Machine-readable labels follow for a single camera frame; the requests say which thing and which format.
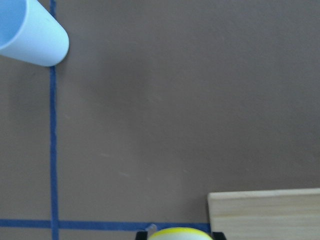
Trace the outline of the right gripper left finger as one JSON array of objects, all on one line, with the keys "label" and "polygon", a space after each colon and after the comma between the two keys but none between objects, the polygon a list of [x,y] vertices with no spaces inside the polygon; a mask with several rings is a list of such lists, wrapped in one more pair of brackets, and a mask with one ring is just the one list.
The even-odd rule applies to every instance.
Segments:
[{"label": "right gripper left finger", "polygon": [[137,231],[135,234],[135,240],[148,240],[149,232],[146,230]]}]

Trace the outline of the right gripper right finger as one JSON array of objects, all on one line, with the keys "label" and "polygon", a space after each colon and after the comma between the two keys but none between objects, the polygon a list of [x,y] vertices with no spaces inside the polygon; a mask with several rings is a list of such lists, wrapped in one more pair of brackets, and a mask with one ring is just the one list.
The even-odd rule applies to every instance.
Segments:
[{"label": "right gripper right finger", "polygon": [[226,240],[226,236],[223,232],[212,232],[211,236],[213,240]]}]

